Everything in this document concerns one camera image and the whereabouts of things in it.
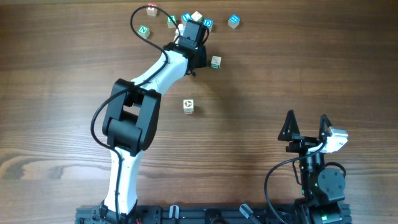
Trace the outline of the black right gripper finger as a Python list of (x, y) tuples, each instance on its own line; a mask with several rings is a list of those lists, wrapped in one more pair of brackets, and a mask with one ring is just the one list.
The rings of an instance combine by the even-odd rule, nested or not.
[(320, 128), (319, 128), (319, 140), (325, 140), (329, 134), (328, 129), (332, 127), (330, 120), (328, 119), (326, 114), (321, 115), (320, 117)]
[(284, 125), (277, 138), (279, 141), (293, 141), (300, 139), (300, 130), (293, 110), (287, 112)]

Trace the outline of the green sided wooden block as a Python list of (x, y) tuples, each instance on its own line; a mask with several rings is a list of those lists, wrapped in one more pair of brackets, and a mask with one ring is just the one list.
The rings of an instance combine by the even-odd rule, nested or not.
[(221, 57), (215, 56), (215, 55), (212, 56), (211, 62), (210, 62), (211, 68), (219, 70), (220, 69), (220, 65), (221, 65)]

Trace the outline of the red picture wooden block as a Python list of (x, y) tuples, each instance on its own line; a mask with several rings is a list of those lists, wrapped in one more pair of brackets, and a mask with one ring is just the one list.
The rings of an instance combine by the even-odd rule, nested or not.
[(183, 100), (183, 111), (185, 114), (193, 114), (194, 112), (193, 100)]

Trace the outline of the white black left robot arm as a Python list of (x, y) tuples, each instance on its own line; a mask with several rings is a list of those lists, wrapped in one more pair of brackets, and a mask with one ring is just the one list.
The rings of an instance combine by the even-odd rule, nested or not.
[(207, 65), (204, 44), (209, 33), (205, 25), (188, 21), (150, 69), (131, 81), (117, 80), (100, 106), (106, 110), (102, 132), (112, 160), (108, 194), (99, 206), (102, 221), (135, 222), (137, 176), (157, 131), (161, 98), (177, 80)]

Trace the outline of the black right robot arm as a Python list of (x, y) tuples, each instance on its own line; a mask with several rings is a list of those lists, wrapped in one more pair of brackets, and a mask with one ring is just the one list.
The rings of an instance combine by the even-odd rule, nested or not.
[(287, 152), (297, 153), (300, 172), (296, 181), (303, 198), (292, 205), (290, 223), (341, 223), (345, 199), (345, 168), (325, 162), (325, 155), (339, 151), (348, 142), (348, 133), (334, 127), (326, 115), (320, 118), (317, 137), (302, 136), (292, 110), (287, 112), (278, 140), (288, 142)]

